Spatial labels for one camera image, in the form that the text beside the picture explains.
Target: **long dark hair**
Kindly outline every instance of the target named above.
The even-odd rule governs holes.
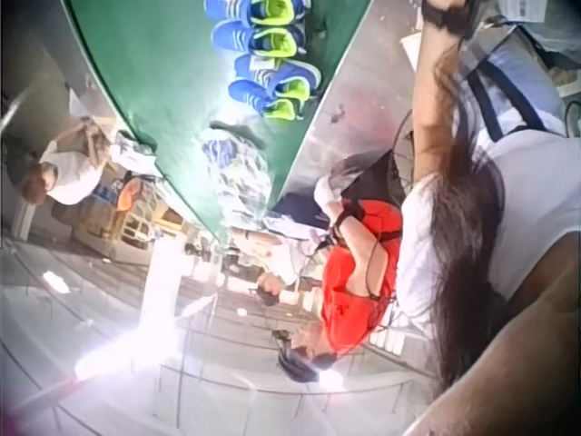
[[[475,149],[470,100],[457,79],[442,71],[437,80],[457,102],[453,144],[434,180],[430,227],[441,266],[434,321],[443,391],[474,364],[504,323],[504,300],[488,280],[504,212],[504,184],[495,164]]]

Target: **green tablecloth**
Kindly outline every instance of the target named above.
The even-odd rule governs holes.
[[[312,0],[306,59],[328,86],[369,0]],[[94,69],[136,136],[156,146],[160,171],[214,234],[222,214],[199,134],[230,98],[234,53],[214,49],[215,22],[203,0],[66,0]],[[315,113],[303,121],[245,120],[242,133],[265,147],[278,198]]]

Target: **white shirt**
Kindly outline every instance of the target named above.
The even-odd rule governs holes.
[[[301,270],[309,261],[308,255],[314,250],[314,244],[305,241],[286,240],[271,248],[267,267],[271,273],[278,275],[287,285],[297,281]]]
[[[91,194],[99,183],[103,168],[95,168],[87,156],[79,152],[56,151],[56,142],[51,141],[40,159],[58,170],[54,188],[47,194],[58,203],[77,204]]]
[[[505,188],[504,215],[488,279],[508,300],[556,241],[581,231],[581,140],[522,131],[485,148]],[[430,307],[438,278],[428,234],[435,177],[431,174],[417,183],[403,203],[396,283],[401,309],[428,336],[434,333]]]

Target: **red garment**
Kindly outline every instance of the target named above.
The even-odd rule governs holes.
[[[401,213],[390,204],[363,200],[359,205],[365,211],[362,223],[373,234],[401,230]],[[401,238],[397,237],[381,244],[388,253],[388,268],[379,300],[359,297],[345,289],[355,271],[355,260],[348,248],[335,246],[331,250],[323,272],[321,315],[330,345],[338,354],[349,352],[362,343],[381,322],[395,287],[400,243]]]

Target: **blue sneaker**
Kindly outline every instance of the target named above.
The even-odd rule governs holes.
[[[215,46],[267,57],[293,57],[304,52],[305,35],[296,25],[244,27],[240,21],[223,21],[212,32]]]
[[[274,68],[256,65],[254,69],[252,59],[252,54],[236,59],[236,76],[259,84],[270,98],[296,98],[306,102],[320,85],[320,71],[311,64],[291,59],[269,59],[274,63]]]
[[[270,98],[266,90],[250,80],[237,80],[228,86],[234,100],[251,106],[263,118],[292,121],[301,119],[302,104],[290,98]]]
[[[242,21],[246,27],[280,26],[301,20],[308,4],[305,0],[204,0],[203,8],[215,20]]]

